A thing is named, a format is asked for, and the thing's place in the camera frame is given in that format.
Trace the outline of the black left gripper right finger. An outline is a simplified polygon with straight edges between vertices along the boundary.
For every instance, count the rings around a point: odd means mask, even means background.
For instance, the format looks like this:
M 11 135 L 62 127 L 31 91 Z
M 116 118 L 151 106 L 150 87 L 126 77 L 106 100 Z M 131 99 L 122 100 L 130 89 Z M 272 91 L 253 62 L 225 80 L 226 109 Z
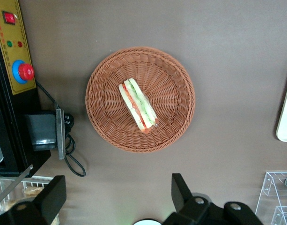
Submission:
M 203 196 L 194 196 L 179 173 L 171 177 L 171 198 L 175 212 L 164 225 L 261 225 L 261 220 L 242 202 L 218 207 Z

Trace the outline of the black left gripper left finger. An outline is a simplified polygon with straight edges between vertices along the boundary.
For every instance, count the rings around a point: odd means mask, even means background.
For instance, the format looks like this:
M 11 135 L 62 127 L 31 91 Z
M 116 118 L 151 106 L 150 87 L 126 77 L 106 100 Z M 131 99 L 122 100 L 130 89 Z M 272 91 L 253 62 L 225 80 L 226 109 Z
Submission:
M 66 202 L 66 179 L 55 176 L 30 202 L 15 204 L 0 215 L 0 225 L 50 225 Z

